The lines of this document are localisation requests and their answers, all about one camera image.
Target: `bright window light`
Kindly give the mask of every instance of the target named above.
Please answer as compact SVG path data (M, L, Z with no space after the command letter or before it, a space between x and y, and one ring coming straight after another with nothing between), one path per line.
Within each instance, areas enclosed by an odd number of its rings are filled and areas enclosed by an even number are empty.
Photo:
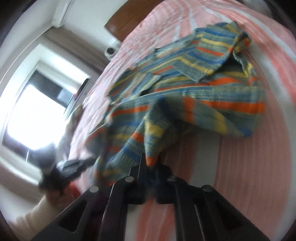
M64 132L65 107L28 85L8 122L8 134L32 150L58 143Z

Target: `silver rivet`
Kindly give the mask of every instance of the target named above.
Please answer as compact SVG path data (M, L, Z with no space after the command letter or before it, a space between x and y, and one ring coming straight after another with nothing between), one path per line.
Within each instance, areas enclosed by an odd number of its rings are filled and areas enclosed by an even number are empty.
M128 176L124 179L127 183L132 183L134 181L134 178L132 176Z
M92 193L96 193L98 190L99 190L99 187L97 187L97 186L92 186L89 188L89 191Z
M212 188L212 186L210 186L210 185L204 185L204 186L202 187L202 189L203 189L205 192L211 192L211 191L214 190L214 189Z
M168 180L169 180L170 182L174 182L174 181L177 180L177 178L176 178L175 176L169 176L169 177L168 177Z

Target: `wooden headboard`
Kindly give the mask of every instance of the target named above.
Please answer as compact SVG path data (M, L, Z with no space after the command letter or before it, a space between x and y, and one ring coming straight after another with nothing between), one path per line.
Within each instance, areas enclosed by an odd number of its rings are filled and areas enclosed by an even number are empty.
M121 42L163 0L128 0L113 14L105 28Z

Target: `pink striped bed sheet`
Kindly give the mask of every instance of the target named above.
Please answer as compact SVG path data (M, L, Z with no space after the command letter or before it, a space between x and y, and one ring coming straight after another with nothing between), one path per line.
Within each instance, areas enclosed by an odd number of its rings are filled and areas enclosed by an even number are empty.
M252 37L246 51L267 94L267 110L244 139L198 130L162 153L162 161L191 185L213 185L271 240L280 240L296 218L296 41L276 21L235 0L166 0L124 40L84 101L70 158L86 158L88 133L103 118L108 89L126 68L194 28L237 21ZM90 185L90 169L76 181ZM126 240L175 240L172 205L149 200L128 213Z

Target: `sweater sleeve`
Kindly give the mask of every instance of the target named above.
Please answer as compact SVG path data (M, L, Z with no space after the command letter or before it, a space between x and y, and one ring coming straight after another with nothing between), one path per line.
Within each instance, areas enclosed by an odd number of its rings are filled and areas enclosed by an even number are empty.
M59 210L44 196L32 211L18 217L14 223L8 222L8 224L20 241L30 241L58 214Z

